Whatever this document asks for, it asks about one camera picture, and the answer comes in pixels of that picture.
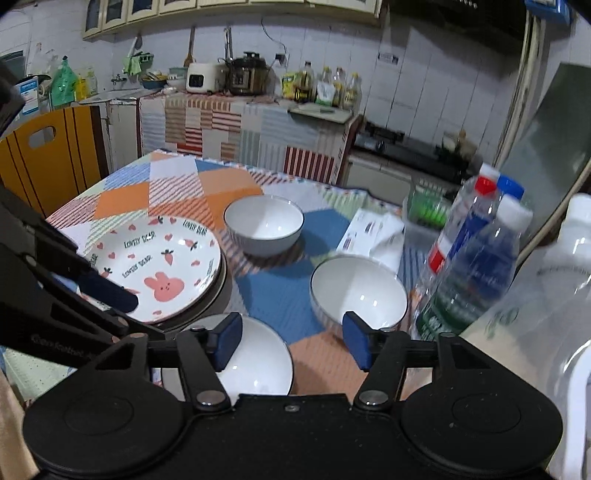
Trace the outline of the cream wall cabinet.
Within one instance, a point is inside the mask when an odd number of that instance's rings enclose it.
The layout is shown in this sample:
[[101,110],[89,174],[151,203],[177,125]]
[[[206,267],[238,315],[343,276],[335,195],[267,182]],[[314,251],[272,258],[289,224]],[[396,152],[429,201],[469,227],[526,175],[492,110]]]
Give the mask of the cream wall cabinet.
[[197,15],[311,14],[375,23],[385,5],[384,1],[88,1],[82,38],[90,40],[153,20]]

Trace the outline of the black pressure cooker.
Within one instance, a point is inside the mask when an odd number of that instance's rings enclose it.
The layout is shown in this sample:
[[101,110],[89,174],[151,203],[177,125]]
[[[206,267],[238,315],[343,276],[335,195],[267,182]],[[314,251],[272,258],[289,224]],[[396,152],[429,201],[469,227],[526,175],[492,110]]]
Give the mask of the black pressure cooker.
[[235,96],[259,96],[266,93],[269,67],[259,53],[245,51],[242,57],[226,62],[228,91]]

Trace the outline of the cooking oil bottle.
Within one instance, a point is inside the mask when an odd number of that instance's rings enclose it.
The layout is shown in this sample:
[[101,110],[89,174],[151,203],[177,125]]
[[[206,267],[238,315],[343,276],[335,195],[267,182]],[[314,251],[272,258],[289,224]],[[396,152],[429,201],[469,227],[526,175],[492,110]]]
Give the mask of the cooking oil bottle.
[[310,103],[314,100],[315,75],[311,68],[311,61],[305,61],[304,66],[297,72],[294,81],[294,101],[297,103]]

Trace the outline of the red cap water bottle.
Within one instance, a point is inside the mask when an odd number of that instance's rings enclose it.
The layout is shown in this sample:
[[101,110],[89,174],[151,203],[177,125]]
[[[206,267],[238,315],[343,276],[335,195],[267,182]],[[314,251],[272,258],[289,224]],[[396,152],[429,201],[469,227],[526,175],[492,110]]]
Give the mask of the red cap water bottle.
[[432,290],[438,273],[442,269],[448,253],[456,240],[458,233],[466,220],[468,212],[474,202],[476,185],[480,178],[486,178],[493,185],[497,184],[500,172],[487,163],[483,163],[479,173],[469,179],[456,195],[452,207],[447,215],[444,228],[432,245],[426,262],[421,271],[419,280],[412,292],[412,300],[415,311],[419,310],[422,300],[427,299]]

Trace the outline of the yellow snack bag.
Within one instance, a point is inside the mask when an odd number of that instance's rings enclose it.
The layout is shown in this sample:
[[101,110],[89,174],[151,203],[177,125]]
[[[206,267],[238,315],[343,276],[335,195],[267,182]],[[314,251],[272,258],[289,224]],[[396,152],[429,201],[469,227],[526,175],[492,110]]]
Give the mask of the yellow snack bag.
[[294,97],[296,97],[297,79],[297,72],[286,72],[281,76],[280,89],[281,97],[283,97],[283,99],[294,101]]

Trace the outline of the white tissue pack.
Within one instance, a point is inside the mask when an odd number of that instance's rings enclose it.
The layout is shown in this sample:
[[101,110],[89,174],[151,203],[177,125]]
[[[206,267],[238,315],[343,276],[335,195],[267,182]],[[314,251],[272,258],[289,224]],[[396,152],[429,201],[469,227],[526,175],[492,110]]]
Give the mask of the white tissue pack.
[[398,273],[405,243],[405,224],[391,213],[360,208],[346,228],[335,251],[367,257]]

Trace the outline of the blue cap water bottle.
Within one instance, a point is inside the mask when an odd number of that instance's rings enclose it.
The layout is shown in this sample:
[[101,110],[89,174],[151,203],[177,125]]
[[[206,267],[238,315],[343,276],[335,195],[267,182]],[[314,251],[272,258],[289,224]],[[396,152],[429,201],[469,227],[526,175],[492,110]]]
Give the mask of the blue cap water bottle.
[[474,199],[449,252],[450,259],[495,218],[500,200],[504,196],[510,196],[520,201],[525,193],[525,189],[520,183],[505,175],[501,175],[497,182],[480,177],[474,191]]

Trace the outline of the orange wooden chair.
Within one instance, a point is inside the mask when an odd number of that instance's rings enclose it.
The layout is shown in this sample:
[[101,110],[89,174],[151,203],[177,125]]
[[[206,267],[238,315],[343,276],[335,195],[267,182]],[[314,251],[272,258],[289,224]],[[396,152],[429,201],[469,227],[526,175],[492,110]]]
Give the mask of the orange wooden chair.
[[107,175],[96,105],[39,115],[1,141],[1,183],[45,217]]

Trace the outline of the pink bunny carrot plate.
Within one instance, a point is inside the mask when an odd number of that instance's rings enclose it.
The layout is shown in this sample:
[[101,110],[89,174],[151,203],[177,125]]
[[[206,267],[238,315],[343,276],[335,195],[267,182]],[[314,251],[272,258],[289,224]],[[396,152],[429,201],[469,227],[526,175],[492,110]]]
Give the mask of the pink bunny carrot plate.
[[136,296],[128,316],[155,323],[197,302],[221,269],[221,247],[201,223],[174,216],[130,220],[87,254],[98,273]]

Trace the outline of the blue fried egg plate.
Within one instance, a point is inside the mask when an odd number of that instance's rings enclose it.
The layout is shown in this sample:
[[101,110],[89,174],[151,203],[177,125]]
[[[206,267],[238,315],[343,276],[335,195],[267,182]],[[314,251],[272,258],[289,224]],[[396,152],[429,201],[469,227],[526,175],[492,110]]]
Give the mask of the blue fried egg plate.
[[175,333],[202,317],[221,313],[228,306],[231,291],[231,272],[228,267],[228,259],[222,253],[221,269],[204,296],[180,313],[157,321],[152,326],[166,333]]

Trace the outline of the black gas stove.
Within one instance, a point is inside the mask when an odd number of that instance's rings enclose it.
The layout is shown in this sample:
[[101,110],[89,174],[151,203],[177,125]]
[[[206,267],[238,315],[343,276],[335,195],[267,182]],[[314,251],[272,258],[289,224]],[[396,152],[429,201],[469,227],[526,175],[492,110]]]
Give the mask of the black gas stove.
[[367,122],[353,142],[353,151],[460,184],[477,173],[470,160],[446,148],[413,139],[402,131],[388,130]]

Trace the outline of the patchwork tablecloth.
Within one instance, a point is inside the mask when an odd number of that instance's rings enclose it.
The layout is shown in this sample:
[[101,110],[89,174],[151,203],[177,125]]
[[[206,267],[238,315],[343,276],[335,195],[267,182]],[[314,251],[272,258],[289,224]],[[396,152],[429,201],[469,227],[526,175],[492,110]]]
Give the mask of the patchwork tablecloth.
[[[300,240],[280,256],[245,255],[224,224],[230,203],[256,194],[286,198],[304,212]],[[294,393],[353,396],[366,375],[312,312],[310,277],[334,253],[359,209],[406,215],[405,201],[384,203],[363,190],[154,151],[50,209],[46,217],[80,252],[140,217],[179,216],[204,224],[216,235],[228,263],[231,297],[219,308],[248,314],[280,334],[294,358]]]

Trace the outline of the rice bag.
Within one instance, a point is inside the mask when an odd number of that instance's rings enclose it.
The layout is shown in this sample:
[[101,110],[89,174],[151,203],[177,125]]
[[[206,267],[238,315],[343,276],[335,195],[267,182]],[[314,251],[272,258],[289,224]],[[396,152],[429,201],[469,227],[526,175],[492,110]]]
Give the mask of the rice bag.
[[564,433],[551,475],[589,478],[589,195],[571,198],[557,240],[535,250],[504,298],[462,335],[559,409]]

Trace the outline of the white pot on stove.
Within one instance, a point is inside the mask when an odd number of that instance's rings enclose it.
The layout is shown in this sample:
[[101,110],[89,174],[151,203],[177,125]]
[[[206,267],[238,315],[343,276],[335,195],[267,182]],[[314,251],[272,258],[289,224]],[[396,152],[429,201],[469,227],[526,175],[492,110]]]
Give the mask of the white pot on stove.
[[472,160],[477,152],[477,146],[468,139],[467,132],[464,129],[457,133],[444,132],[441,147],[465,160]]

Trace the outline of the white bowl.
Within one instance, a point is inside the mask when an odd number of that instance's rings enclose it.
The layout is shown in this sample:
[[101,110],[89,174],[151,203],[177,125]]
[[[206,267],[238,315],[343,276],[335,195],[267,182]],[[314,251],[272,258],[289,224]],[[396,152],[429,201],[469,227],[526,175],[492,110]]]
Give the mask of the white bowl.
[[352,311],[375,330],[394,331],[408,312],[403,283],[389,268],[359,256],[335,256],[315,267],[311,309],[325,330],[342,336],[342,318]]
[[265,323],[242,315],[242,341],[228,365],[217,374],[230,401],[240,394],[287,395],[294,363],[280,335]]
[[287,251],[300,238],[304,213],[296,203],[273,195],[250,195],[223,212],[228,234],[243,253],[270,258]]

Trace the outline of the green label water bottle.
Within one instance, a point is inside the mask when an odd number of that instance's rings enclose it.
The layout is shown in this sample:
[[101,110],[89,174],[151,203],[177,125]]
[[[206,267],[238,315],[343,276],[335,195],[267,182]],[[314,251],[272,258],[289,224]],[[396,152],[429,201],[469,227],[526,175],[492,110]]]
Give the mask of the green label water bottle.
[[470,212],[451,262],[416,320],[420,339],[462,333],[507,293],[517,267],[520,237],[532,218],[533,212],[511,195],[501,198],[492,216]]

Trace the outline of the white rice cooker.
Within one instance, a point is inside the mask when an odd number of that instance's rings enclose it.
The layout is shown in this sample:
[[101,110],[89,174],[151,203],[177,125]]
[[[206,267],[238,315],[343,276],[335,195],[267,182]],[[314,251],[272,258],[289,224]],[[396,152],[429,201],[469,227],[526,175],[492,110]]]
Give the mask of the white rice cooker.
[[223,63],[193,62],[187,68],[185,89],[193,94],[212,94],[225,87],[228,67]]

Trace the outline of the striped counter cloth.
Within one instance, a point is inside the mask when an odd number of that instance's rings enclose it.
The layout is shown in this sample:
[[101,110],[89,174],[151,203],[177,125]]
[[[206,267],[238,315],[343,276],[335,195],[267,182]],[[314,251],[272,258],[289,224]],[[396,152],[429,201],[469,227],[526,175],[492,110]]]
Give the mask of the striped counter cloth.
[[155,94],[139,100],[141,152],[162,149],[335,185],[361,118],[306,115],[270,96]]

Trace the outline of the green item plastic container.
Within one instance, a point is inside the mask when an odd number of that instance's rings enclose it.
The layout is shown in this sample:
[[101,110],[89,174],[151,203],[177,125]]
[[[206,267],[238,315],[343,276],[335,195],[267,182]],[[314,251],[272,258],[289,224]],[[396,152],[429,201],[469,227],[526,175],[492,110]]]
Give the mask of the green item plastic container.
[[441,185],[413,184],[405,199],[403,213],[416,225],[442,230],[457,193],[457,189]]

